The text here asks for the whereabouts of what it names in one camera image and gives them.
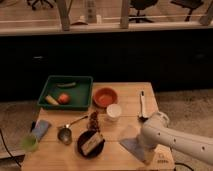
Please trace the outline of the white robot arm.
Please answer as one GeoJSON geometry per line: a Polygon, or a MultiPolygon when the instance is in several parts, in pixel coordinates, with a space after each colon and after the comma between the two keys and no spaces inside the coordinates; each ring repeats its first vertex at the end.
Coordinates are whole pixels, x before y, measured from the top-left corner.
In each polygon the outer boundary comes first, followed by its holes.
{"type": "Polygon", "coordinates": [[[213,138],[170,129],[169,122],[165,113],[153,113],[141,126],[138,134],[139,144],[147,150],[162,144],[213,165],[213,138]]]}

